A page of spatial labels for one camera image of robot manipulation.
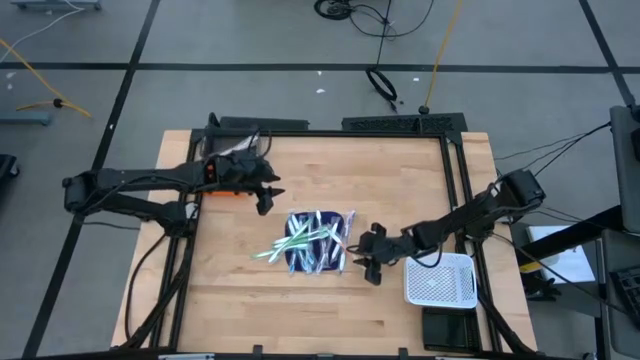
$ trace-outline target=wooden table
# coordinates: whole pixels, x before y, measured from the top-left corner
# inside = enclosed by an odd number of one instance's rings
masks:
[[[167,131],[157,167],[183,163],[189,131]],[[474,193],[495,179],[485,133],[463,133]],[[463,203],[455,151],[451,147],[457,194]],[[289,275],[282,262],[252,261],[283,236],[290,210],[356,210],[351,236],[355,244],[371,222],[397,234],[400,228],[449,211],[442,155],[435,139],[275,137],[268,155],[286,192],[274,199],[267,216],[256,213],[255,197],[206,196],[203,200],[195,256],[191,266],[179,351],[250,353],[262,344],[265,353],[430,354],[421,341],[421,310],[404,300],[403,262],[383,267],[382,285],[363,279],[362,268],[347,263],[342,275]],[[151,192],[149,199],[177,199],[174,191]],[[508,229],[496,232],[508,236]],[[132,268],[162,234],[156,223],[142,225]],[[167,253],[166,241],[142,266],[132,302],[135,329],[158,298]],[[453,252],[453,241],[445,251]],[[488,239],[485,258],[498,310],[531,348],[536,348],[527,303],[513,248]],[[483,348],[489,349],[486,319],[478,316]],[[172,306],[165,315],[161,344],[168,339]],[[124,299],[113,344],[124,342]]]

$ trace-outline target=wooden tabletop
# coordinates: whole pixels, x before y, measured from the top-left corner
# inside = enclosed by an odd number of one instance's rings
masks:
[[[167,131],[157,167],[183,163],[189,131]],[[474,193],[495,179],[485,133],[464,133],[464,149]],[[455,150],[450,149],[459,202],[462,187]],[[363,269],[347,263],[345,272],[291,276],[284,261],[269,265],[249,256],[268,250],[283,236],[291,210],[356,211],[351,244],[372,222],[389,234],[449,211],[438,140],[408,138],[275,137],[267,159],[286,192],[274,199],[267,216],[256,213],[255,197],[206,196],[200,214],[195,256],[179,338],[180,351],[250,353],[432,354],[423,349],[420,307],[404,300],[403,262],[382,269],[382,285],[363,278]],[[149,199],[177,199],[174,191],[151,192]],[[509,236],[499,225],[496,232]],[[162,234],[156,223],[142,225],[132,269]],[[147,316],[158,298],[167,246],[142,266],[132,301],[131,329]],[[453,242],[445,246],[453,252]],[[513,248],[490,238],[484,243],[493,299],[525,344],[536,348],[529,311]],[[165,315],[170,324],[173,306]],[[478,305],[483,348],[489,349],[486,319]],[[113,344],[124,342],[124,297]],[[163,327],[166,344],[170,326]]]

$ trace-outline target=white basket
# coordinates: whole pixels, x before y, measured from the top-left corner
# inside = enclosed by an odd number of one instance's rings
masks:
[[[437,259],[438,253],[433,253],[418,260],[433,264]],[[411,304],[457,309],[472,309],[478,304],[476,271],[468,255],[443,253],[434,268],[408,258],[404,279],[404,297]]]

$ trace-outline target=black metal frame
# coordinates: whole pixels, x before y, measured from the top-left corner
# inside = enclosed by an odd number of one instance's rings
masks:
[[[462,121],[464,122],[464,117],[462,114],[455,114],[456,116],[461,116]],[[421,116],[413,116],[412,118],[418,119],[422,118]],[[442,153],[443,159],[443,167],[444,167],[444,175],[445,181],[447,184],[447,193],[449,197],[449,203],[451,209],[454,209],[458,206],[458,199],[456,196],[456,187],[455,180],[453,176],[453,168],[451,164],[451,157],[449,151],[449,144],[453,144],[457,160],[458,166],[460,170],[460,176],[462,180],[463,193],[465,196],[465,202],[470,201],[473,198],[473,193],[471,190],[471,183],[469,179],[469,174],[467,170],[467,163],[464,154],[464,147],[462,143],[462,136],[460,133],[460,129],[451,129],[447,131],[438,130],[438,131],[429,131],[428,129],[425,131],[422,127],[422,123],[418,120],[419,126],[415,127],[415,130],[404,130],[404,131],[348,131],[348,130],[339,130],[339,131],[314,131],[314,130],[272,130],[269,133],[264,131],[262,135],[270,134],[273,137],[366,137],[366,138],[427,138],[427,139],[437,139],[440,143],[440,149]],[[195,159],[197,148],[199,142],[203,139],[205,135],[204,129],[193,129],[191,133],[191,138],[189,142],[189,149],[187,152],[187,161],[192,161]],[[233,132],[229,132],[227,134],[219,134],[216,137],[224,138],[224,137],[237,137],[237,134]],[[186,194],[181,194],[180,199],[182,201],[186,200]],[[202,201],[202,196],[199,195],[196,199],[198,204]],[[197,230],[197,222],[199,221],[199,217],[194,219],[196,222],[196,230]],[[196,232],[191,236],[186,238],[185,250],[184,253],[193,253],[193,249],[195,247],[195,238]],[[457,241],[462,243],[464,241],[463,235],[457,235]],[[173,276],[173,271],[176,262],[176,256],[178,254],[179,244],[181,242],[180,238],[171,238],[171,242],[169,244],[169,251],[167,253],[167,258],[165,261],[165,266],[163,270],[162,283],[160,287],[160,296],[162,296],[165,291],[167,291],[168,285],[171,282],[171,278]],[[484,258],[484,252],[482,250],[482,245],[479,243],[474,243],[474,252],[475,252],[475,261],[476,266],[478,268],[478,273],[480,276],[478,277],[478,283],[480,288],[484,291],[485,297],[492,301],[491,297],[491,289],[489,283],[489,277],[487,273],[486,260]],[[191,258],[186,259],[188,261],[187,267],[190,269],[191,267]],[[184,305],[186,300],[186,294],[188,289],[188,274],[187,278],[182,284],[176,298],[175,311],[171,323],[171,332],[169,336],[169,344],[168,348],[176,351],[178,347],[178,340],[180,336],[180,329],[182,325],[182,317],[184,314]],[[151,332],[150,337],[150,347],[158,348],[160,347],[160,334],[162,332],[164,322],[164,316],[160,318],[156,326]],[[492,346],[492,350],[494,352],[502,352],[502,343],[500,339],[500,335],[498,330],[493,324],[492,321],[487,319],[487,326],[489,329],[489,337]]]

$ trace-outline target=white plastic basket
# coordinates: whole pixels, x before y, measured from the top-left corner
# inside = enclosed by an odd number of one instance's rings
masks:
[[[438,253],[418,260],[433,264]],[[440,264],[426,268],[408,258],[404,267],[404,296],[421,306],[472,309],[478,304],[476,271],[468,255],[443,253]]]

